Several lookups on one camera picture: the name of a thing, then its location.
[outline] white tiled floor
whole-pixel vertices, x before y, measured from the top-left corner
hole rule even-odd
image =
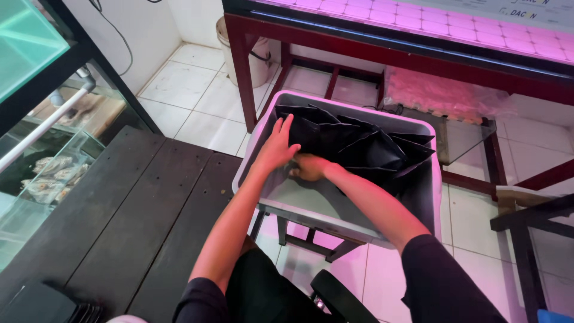
[[[139,100],[166,136],[244,157],[250,135],[246,131],[239,91],[227,72],[220,50],[187,44],[172,56]],[[273,64],[267,83],[254,89],[258,115],[280,72],[278,64]],[[330,74],[294,67],[284,89],[322,96],[330,77]],[[373,105],[377,97],[374,86],[340,78],[333,100],[355,106]],[[570,134],[563,127],[522,118],[499,120],[497,126],[510,184],[574,158]],[[483,145],[476,146],[448,170],[488,179]],[[572,193],[574,180],[545,191]],[[489,220],[497,214],[496,204],[485,195],[444,184],[440,214],[446,249],[509,322],[525,322],[510,235],[490,230]],[[573,219],[556,221],[574,225]],[[307,229],[290,223],[288,232],[305,238]],[[550,310],[574,316],[571,306],[574,240],[535,229],[532,237]],[[314,275],[327,269],[381,322],[410,322],[409,310],[401,302],[406,285],[396,250],[367,244],[329,264],[323,257],[299,247],[280,246],[275,215],[265,217],[256,242],[279,272],[303,292],[310,294],[309,283]],[[316,233],[315,243],[332,248],[338,242],[338,238]]]

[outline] hand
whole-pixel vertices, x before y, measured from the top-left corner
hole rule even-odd
[[[295,161],[299,165],[299,168],[290,170],[289,175],[298,176],[310,182],[325,178],[325,170],[329,166],[336,165],[325,158],[310,153],[296,154]]]
[[[293,122],[293,115],[287,116],[285,122],[279,118],[273,126],[273,132],[267,139],[251,169],[264,171],[266,175],[278,167],[285,165],[293,155],[301,149],[300,144],[289,147],[289,129]]]

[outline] red metal table frame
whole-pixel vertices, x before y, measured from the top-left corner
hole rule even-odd
[[[258,121],[255,101],[253,98],[253,88],[251,85],[249,52],[259,37],[267,37],[270,39],[280,40],[282,42],[281,66],[283,67],[261,115],[264,115],[272,97],[283,86],[293,59],[314,61],[309,58],[292,55],[290,52],[291,44],[316,48],[376,63],[388,64],[462,82],[492,87],[507,91],[509,94],[523,94],[566,105],[574,105],[574,95],[572,95],[574,89],[571,86],[564,84],[525,78],[523,76],[507,74],[496,70],[487,70],[452,61],[415,55],[331,34],[277,24],[236,14],[225,13],[224,16],[231,45],[231,54],[235,65],[235,73],[237,75],[239,94],[243,105],[243,114],[245,115],[245,123],[249,133],[253,131]],[[319,63],[333,68],[331,81],[329,82],[327,93],[325,94],[326,99],[331,99],[340,70],[355,71],[367,75],[374,74],[372,72],[361,71],[337,64],[327,62]],[[443,182],[485,193],[491,195],[493,199],[496,199],[496,185],[507,185],[496,133],[493,133],[484,141],[484,150],[486,153],[490,182],[444,170],[442,171]],[[572,177],[574,177],[574,160],[551,168],[515,185],[527,189],[540,190]]]

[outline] black shirt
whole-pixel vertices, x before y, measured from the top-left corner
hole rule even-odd
[[[411,239],[402,253],[402,267],[406,277],[402,300],[410,309],[413,323],[506,322],[433,236]],[[195,278],[188,283],[173,321],[230,322],[228,301],[214,282]]]

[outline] black chair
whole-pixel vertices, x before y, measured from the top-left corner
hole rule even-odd
[[[363,303],[325,269],[321,270],[313,278],[311,288],[314,291],[311,298],[315,301],[315,304],[319,301],[323,302],[336,321],[379,323],[374,315],[363,306]]]

